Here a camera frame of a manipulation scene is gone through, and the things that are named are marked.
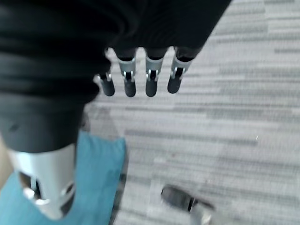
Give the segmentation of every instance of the gray carpet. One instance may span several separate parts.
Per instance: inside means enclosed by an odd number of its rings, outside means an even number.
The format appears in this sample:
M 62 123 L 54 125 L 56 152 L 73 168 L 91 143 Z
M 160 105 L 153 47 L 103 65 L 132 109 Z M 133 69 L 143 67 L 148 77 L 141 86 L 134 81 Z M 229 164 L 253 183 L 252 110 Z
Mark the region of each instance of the gray carpet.
M 127 141 L 112 223 L 188 225 L 160 199 L 171 183 L 245 224 L 300 224 L 300 0 L 233 1 L 176 95 L 173 50 L 153 98 L 144 56 L 128 98 L 110 51 L 116 94 L 87 107 L 92 133 Z

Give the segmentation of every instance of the black sleeve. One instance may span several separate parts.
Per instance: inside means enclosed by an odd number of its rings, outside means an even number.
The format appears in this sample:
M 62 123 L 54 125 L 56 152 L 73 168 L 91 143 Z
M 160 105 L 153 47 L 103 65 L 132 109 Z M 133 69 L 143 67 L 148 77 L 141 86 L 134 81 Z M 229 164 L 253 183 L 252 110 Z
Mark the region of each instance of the black sleeve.
M 109 70 L 104 50 L 135 32 L 146 1 L 2 0 L 0 131 L 27 152 L 75 143 L 84 105 Z

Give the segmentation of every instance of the floor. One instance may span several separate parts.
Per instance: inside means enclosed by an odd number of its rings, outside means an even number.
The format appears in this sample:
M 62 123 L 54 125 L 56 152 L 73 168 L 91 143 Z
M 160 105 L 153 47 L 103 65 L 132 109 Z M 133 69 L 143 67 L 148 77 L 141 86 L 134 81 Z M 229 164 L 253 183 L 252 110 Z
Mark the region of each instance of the floor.
M 300 0 L 234 0 L 176 95 L 166 91 L 173 50 L 153 98 L 144 56 L 128 98 L 109 52 L 116 94 L 87 107 L 92 133 L 127 141 L 111 223 L 188 225 L 160 199 L 169 183 L 244 224 L 299 225 Z

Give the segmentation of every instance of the black fabric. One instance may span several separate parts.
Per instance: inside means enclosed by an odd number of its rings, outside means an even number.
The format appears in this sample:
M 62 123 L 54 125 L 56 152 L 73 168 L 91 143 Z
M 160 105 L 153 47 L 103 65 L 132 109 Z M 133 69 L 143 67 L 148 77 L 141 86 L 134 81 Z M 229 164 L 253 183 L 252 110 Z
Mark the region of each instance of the black fabric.
M 45 145 L 57 142 L 46 151 L 75 142 L 84 104 L 98 92 L 93 76 L 109 70 L 108 47 L 201 48 L 229 2 L 1 0 L 0 132 L 5 142 L 32 152 L 42 150 L 43 138 Z M 125 87 L 134 96 L 134 83 Z M 74 119 L 66 120 L 63 131 L 69 135 L 62 140 L 58 134 L 66 112 Z M 43 123 L 30 128 L 38 120 L 33 114 Z

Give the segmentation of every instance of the silver metal part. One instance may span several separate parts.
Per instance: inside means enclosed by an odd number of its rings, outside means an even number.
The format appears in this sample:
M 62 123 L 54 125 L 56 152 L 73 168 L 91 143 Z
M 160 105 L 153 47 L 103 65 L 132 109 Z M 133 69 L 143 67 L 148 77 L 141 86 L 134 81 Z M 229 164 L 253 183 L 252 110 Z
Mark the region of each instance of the silver metal part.
M 49 219 L 62 219 L 75 195 L 75 144 L 43 153 L 8 150 L 8 155 L 25 197 Z
M 147 77 L 147 80 L 150 80 L 151 71 L 155 71 L 156 75 L 155 75 L 154 80 L 156 82 L 158 81 L 158 76 L 160 74 L 161 67 L 163 65 L 163 61 L 164 61 L 164 58 L 161 58 L 159 60 L 152 60 L 148 56 L 146 57 L 146 77 Z
M 126 73 L 131 74 L 131 82 L 135 82 L 135 57 L 131 61 L 122 61 L 118 59 L 121 74 L 124 80 L 127 82 Z
M 151 80 L 151 71 L 153 71 L 153 70 L 148 70 L 148 72 L 146 73 L 146 78 L 147 78 L 147 80 L 148 81 L 150 81 Z M 154 81 L 158 81 L 158 75 L 159 75 L 159 72 L 158 72 L 158 70 L 155 70 L 155 78 L 154 78 Z
M 126 73 L 129 73 L 129 72 L 125 72 L 125 71 L 123 72 L 123 79 L 124 79 L 125 82 L 128 82 Z M 134 76 L 133 71 L 130 72 L 130 81 L 133 82 L 133 83 L 135 82 L 135 76 Z
M 110 82 L 112 80 L 112 74 L 111 74 L 111 72 L 110 71 L 106 72 L 105 75 L 106 75 L 106 80 L 108 82 Z M 94 77 L 94 81 L 96 83 L 99 83 L 99 82 L 103 82 L 103 79 L 101 78 L 100 74 L 96 74 L 95 77 Z
M 189 62 L 182 62 L 179 59 L 177 59 L 176 55 L 174 55 L 172 65 L 171 65 L 171 75 L 170 75 L 171 78 L 174 79 L 178 68 L 182 68 L 183 72 L 179 77 L 179 79 L 181 80 L 183 78 L 183 75 L 188 71 L 188 68 L 190 67 L 191 64 L 192 64 L 192 60 Z

